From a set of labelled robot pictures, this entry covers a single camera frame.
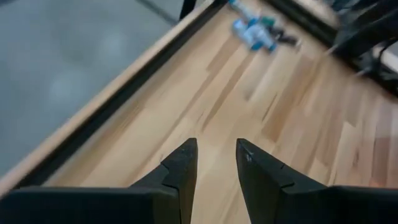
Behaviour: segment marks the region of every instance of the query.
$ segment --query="concrete floor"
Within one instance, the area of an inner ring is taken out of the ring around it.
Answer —
[[[135,0],[8,1],[0,21],[0,176],[173,26]]]

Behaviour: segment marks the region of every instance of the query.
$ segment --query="wooden edge trim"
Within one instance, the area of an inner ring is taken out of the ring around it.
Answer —
[[[10,191],[30,171],[38,166],[52,151],[55,150],[71,133],[88,119],[103,103],[117,92],[128,80],[130,80],[147,62],[161,51],[173,38],[175,38],[186,26],[194,21],[213,1],[206,0],[201,6],[192,11],[173,29],[168,31],[152,47],[146,50],[137,60],[128,66],[119,76],[109,83],[77,114],[70,118],[63,126],[44,140],[20,163],[13,167],[2,179],[0,179],[0,197]]]

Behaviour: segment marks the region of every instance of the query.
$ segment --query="wooden floor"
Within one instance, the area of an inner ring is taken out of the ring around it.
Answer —
[[[223,8],[48,182],[125,187],[189,137],[199,161],[192,223],[249,223],[236,138],[246,138],[315,180],[398,187],[398,106],[373,82],[269,6],[246,1],[303,38],[295,50],[253,53],[231,34]]]

